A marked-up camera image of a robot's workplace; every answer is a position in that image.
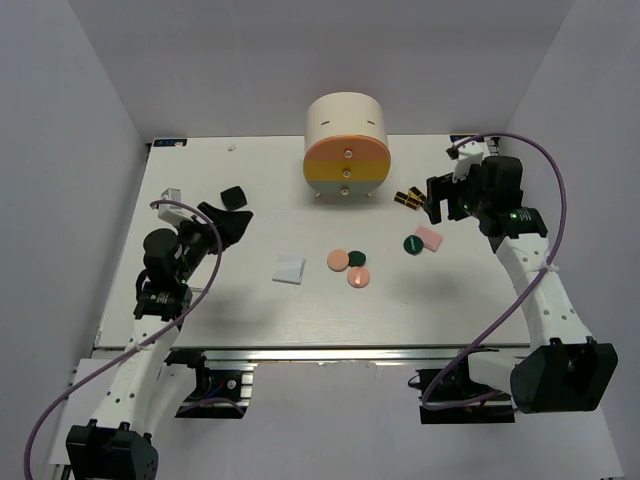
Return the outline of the black square compact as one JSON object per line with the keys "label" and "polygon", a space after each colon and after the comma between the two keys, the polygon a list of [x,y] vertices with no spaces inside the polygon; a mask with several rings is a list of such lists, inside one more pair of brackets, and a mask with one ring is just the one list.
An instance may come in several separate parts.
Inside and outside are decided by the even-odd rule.
{"label": "black square compact", "polygon": [[239,186],[230,187],[220,193],[222,204],[227,211],[235,211],[248,204],[244,190]]}

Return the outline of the pink square compact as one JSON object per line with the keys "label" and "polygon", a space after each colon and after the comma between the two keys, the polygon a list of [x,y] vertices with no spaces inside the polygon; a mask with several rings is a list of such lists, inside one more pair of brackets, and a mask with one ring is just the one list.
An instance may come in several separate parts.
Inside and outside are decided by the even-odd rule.
{"label": "pink square compact", "polygon": [[418,226],[414,235],[422,241],[423,247],[431,252],[437,252],[444,240],[441,234],[425,226]]}

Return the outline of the green round compact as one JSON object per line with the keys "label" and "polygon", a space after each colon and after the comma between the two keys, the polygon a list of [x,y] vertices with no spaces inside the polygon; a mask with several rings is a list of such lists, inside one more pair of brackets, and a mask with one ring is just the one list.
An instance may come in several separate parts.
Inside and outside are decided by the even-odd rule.
{"label": "green round compact", "polygon": [[423,240],[417,235],[409,235],[403,241],[403,249],[412,256],[418,255],[424,249]]}

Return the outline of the white square compact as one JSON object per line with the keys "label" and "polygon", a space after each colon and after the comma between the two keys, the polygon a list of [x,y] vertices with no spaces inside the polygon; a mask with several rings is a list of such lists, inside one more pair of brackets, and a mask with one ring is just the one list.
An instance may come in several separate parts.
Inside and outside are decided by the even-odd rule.
{"label": "white square compact", "polygon": [[304,275],[306,259],[300,256],[280,255],[276,260],[276,267],[272,280],[278,283],[300,285]]}

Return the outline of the orange top drawer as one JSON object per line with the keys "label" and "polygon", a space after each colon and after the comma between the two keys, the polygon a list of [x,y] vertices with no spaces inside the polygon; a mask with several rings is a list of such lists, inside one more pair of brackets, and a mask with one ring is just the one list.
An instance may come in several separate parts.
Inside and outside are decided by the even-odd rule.
{"label": "orange top drawer", "polygon": [[338,135],[317,141],[305,153],[307,161],[372,160],[389,161],[391,154],[382,141],[364,135]]}

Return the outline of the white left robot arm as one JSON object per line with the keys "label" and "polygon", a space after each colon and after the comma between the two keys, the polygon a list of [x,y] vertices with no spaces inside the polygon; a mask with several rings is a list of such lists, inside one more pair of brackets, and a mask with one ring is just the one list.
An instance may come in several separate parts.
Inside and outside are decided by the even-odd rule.
{"label": "white left robot arm", "polygon": [[203,300],[188,282],[208,255],[220,258],[244,235],[250,211],[225,211],[206,202],[189,207],[164,197],[151,204],[166,227],[143,241],[133,324],[123,354],[100,369],[114,378],[84,425],[65,441],[77,479],[153,479],[159,469],[158,441],[188,398],[211,387],[211,374],[171,349],[182,324]]}

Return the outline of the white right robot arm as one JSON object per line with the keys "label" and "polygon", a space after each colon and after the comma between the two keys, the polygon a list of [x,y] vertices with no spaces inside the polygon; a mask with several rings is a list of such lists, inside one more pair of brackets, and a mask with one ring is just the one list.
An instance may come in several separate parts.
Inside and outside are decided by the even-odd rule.
{"label": "white right robot arm", "polygon": [[580,319],[554,269],[548,230],[534,209],[522,204],[519,159],[488,156],[467,173],[426,181],[424,209],[432,223],[473,217],[489,240],[518,296],[530,352],[518,359],[476,345],[441,377],[461,397],[481,393],[511,397],[525,414],[593,411],[618,364],[610,343],[599,343]]}

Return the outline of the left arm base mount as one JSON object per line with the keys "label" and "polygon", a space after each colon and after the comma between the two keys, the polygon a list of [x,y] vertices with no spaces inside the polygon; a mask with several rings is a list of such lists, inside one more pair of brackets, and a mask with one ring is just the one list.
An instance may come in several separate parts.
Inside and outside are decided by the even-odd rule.
{"label": "left arm base mount", "polygon": [[182,419],[234,419],[248,409],[255,366],[239,360],[214,360],[204,351],[170,353],[167,365],[185,365],[195,379],[194,390],[176,413]]}

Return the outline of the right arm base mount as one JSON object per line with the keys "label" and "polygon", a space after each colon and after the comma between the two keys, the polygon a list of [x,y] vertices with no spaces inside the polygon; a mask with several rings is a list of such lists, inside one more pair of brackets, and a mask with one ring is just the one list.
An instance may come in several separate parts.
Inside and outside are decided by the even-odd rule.
{"label": "right arm base mount", "polygon": [[[419,392],[419,400],[430,382],[438,373],[437,369],[420,369],[409,378],[407,386]],[[472,382],[467,373],[450,373],[429,397],[432,403],[451,403],[468,400],[490,392],[490,388]],[[511,398],[500,394],[493,399],[466,405],[460,408],[431,411],[420,406],[422,425],[488,425],[512,424],[515,411]]]}

